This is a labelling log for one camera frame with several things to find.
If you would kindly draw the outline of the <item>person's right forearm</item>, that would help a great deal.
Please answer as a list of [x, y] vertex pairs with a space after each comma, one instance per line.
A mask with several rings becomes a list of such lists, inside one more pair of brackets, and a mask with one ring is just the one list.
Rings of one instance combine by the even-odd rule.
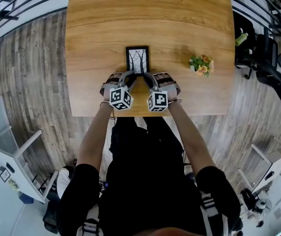
[[203, 137], [180, 103], [173, 102], [169, 104], [168, 109], [179, 131], [193, 172], [198, 174], [203, 168], [215, 167], [216, 165], [212, 160]]

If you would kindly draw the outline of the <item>small desk plant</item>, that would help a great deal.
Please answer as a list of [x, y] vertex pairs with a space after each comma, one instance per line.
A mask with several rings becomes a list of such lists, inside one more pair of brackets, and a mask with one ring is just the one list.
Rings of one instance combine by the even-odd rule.
[[12, 187], [13, 190], [19, 191], [19, 186], [13, 179], [10, 178], [8, 180], [8, 184]]

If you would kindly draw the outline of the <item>person's left forearm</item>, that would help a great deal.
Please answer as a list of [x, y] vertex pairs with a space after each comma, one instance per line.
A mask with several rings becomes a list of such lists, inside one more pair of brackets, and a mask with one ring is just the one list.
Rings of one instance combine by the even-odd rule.
[[113, 108], [108, 102], [101, 103], [79, 147], [76, 166], [89, 164], [98, 172], [100, 171], [107, 126], [112, 110]]

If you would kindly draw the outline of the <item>black picture frame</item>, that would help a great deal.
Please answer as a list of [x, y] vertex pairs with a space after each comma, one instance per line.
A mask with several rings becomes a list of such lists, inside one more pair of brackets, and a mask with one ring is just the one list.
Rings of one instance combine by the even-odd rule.
[[143, 76], [150, 71], [149, 47], [134, 46], [126, 47], [127, 70], [132, 71], [135, 76]]

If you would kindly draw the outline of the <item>green bottle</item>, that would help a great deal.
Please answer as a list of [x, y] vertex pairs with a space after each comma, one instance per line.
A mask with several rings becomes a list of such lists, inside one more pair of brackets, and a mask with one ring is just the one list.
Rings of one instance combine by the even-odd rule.
[[235, 46], [240, 46], [242, 43], [244, 43], [248, 38], [248, 33], [241, 33], [239, 37], [235, 39]]

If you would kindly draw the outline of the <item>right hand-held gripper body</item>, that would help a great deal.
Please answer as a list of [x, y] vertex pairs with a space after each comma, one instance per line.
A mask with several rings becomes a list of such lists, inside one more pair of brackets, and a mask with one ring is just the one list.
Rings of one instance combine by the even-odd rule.
[[147, 99], [148, 110], [150, 112], [163, 112], [168, 108], [167, 91], [153, 91]]

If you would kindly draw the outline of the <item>standing fan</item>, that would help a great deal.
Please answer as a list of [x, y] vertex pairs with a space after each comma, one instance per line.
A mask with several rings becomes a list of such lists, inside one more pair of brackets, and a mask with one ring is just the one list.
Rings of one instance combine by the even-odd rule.
[[268, 214], [272, 210], [272, 202], [269, 199], [259, 199], [255, 204], [255, 210], [258, 213]]

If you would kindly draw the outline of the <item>blue bin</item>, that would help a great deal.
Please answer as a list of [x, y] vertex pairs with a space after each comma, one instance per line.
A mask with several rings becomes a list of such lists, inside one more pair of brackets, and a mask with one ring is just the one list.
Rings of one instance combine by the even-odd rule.
[[34, 203], [34, 198], [26, 195], [23, 192], [19, 192], [19, 199], [25, 205], [29, 205], [29, 204], [33, 204]]

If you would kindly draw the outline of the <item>person's black clothing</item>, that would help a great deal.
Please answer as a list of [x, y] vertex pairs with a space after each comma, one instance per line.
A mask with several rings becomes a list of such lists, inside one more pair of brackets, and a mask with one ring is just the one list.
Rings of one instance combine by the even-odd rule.
[[132, 236], [147, 229], [175, 227], [205, 235], [202, 194], [210, 194], [217, 215], [209, 222], [213, 236], [223, 235], [224, 216], [230, 230], [240, 216], [240, 203], [223, 171], [209, 166], [195, 180], [184, 173], [183, 149], [161, 117], [118, 118], [112, 128], [113, 160], [100, 190], [98, 170], [77, 165], [63, 193], [56, 224], [61, 236], [76, 236], [93, 206], [104, 236]]

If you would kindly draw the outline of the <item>person's right hand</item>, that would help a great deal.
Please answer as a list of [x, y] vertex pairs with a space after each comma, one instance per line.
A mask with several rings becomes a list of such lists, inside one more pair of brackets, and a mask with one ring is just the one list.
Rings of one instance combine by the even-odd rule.
[[178, 95], [181, 92], [176, 81], [166, 72], [154, 74], [159, 91], [166, 91], [168, 101], [178, 100]]

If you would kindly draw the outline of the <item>black office chair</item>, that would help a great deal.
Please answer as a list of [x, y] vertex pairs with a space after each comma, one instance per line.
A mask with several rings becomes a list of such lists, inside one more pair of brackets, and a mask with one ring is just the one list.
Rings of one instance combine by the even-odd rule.
[[58, 197], [58, 194], [49, 194], [48, 200], [47, 209], [43, 216], [44, 228], [51, 233], [57, 234], [56, 212], [60, 198]]
[[238, 65], [246, 66], [250, 69], [249, 73], [245, 75], [246, 79], [250, 79], [252, 69], [254, 68], [253, 63], [247, 60], [243, 54], [247, 52], [251, 55], [254, 51], [255, 47], [255, 31], [253, 24], [250, 20], [248, 20], [243, 15], [233, 11], [233, 19], [234, 19], [234, 32], [235, 39], [241, 35], [241, 33], [248, 33], [247, 40], [242, 43], [240, 46], [235, 46], [235, 66], [238, 69], [241, 69]]
[[268, 35], [259, 34], [253, 55], [257, 61], [258, 81], [272, 87], [281, 100], [281, 54], [277, 42]]

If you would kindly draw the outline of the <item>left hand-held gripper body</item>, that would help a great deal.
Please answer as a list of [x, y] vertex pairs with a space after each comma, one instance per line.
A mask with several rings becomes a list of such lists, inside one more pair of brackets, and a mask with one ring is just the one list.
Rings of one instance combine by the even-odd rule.
[[110, 89], [109, 104], [116, 110], [130, 109], [133, 104], [133, 97], [123, 87]]

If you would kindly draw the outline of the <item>potted orange flower plant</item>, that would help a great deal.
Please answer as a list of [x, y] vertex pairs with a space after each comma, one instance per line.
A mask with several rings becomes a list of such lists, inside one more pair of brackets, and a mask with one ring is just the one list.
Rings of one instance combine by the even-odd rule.
[[211, 56], [192, 56], [189, 59], [190, 69], [197, 75], [208, 77], [215, 69], [214, 60]]

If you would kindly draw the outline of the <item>person's left hand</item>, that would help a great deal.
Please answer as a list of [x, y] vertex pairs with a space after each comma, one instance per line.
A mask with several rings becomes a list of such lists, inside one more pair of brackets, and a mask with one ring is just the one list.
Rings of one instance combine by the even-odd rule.
[[110, 99], [110, 89], [116, 89], [122, 73], [117, 72], [110, 75], [105, 83], [102, 84], [100, 89], [100, 94], [103, 96], [104, 101], [109, 101]]

